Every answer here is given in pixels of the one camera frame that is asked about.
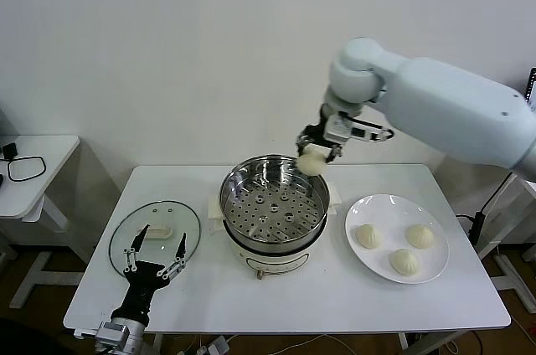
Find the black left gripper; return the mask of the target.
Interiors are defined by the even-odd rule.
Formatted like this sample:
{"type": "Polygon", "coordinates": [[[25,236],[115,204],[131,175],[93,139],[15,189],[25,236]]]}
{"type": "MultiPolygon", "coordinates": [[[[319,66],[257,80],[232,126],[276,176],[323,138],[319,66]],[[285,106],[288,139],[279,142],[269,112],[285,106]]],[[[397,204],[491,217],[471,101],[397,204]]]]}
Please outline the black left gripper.
{"type": "Polygon", "coordinates": [[[137,259],[150,225],[146,224],[135,236],[129,248],[123,250],[126,266],[123,269],[129,287],[121,306],[111,313],[111,320],[123,318],[149,324],[149,311],[155,291],[169,285],[168,279],[175,278],[185,268],[187,234],[183,233],[173,263],[168,266],[137,259]]]}

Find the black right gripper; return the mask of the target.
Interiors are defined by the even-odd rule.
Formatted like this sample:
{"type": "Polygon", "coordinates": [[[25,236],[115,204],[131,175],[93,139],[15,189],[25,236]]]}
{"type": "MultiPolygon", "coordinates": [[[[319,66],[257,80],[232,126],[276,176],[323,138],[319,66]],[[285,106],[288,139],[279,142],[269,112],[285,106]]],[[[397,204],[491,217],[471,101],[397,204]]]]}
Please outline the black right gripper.
{"type": "Polygon", "coordinates": [[[301,156],[305,148],[311,144],[317,144],[319,142],[329,142],[328,148],[330,152],[327,156],[326,162],[333,162],[343,154],[343,144],[338,142],[332,142],[331,135],[329,134],[328,120],[333,114],[333,108],[329,104],[322,104],[319,110],[319,120],[315,125],[307,125],[296,138],[296,152],[297,156],[301,156]]]}

